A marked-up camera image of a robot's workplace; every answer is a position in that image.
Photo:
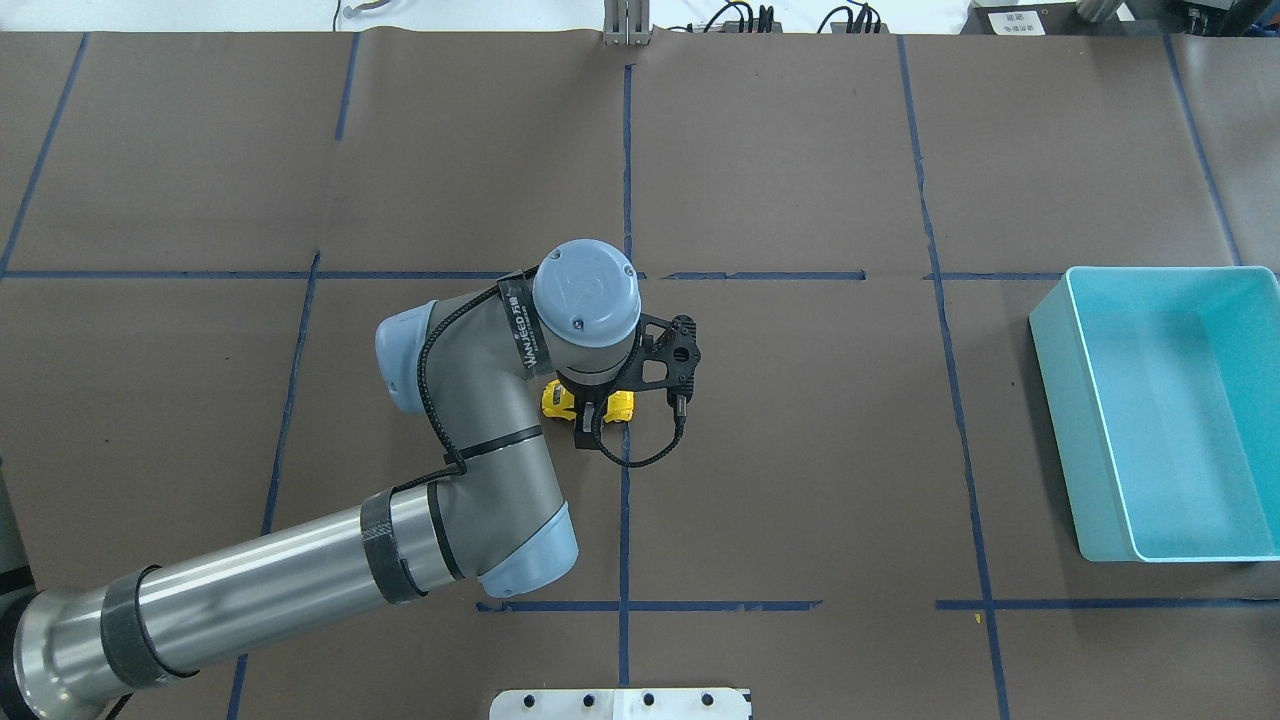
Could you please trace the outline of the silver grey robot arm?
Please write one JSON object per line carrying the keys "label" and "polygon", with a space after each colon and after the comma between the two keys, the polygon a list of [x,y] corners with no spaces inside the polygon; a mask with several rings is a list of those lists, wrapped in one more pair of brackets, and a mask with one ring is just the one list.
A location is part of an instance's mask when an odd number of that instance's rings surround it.
{"label": "silver grey robot arm", "polygon": [[480,292],[387,318],[374,340],[387,392],[428,418],[445,466],[96,591],[12,591],[3,716],[93,719],[114,700],[454,582],[509,598],[561,579],[579,544],[529,384],[554,372],[618,379],[641,310],[632,260],[571,240]]}

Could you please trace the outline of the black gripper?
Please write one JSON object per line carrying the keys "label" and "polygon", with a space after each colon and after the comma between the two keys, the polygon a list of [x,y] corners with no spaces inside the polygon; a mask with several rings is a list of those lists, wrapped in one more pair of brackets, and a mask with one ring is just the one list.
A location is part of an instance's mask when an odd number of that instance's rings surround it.
{"label": "black gripper", "polygon": [[561,384],[573,396],[573,446],[575,448],[596,448],[594,433],[595,404],[607,404],[608,398],[620,392],[616,380],[596,384],[579,382],[567,375],[559,377]]}

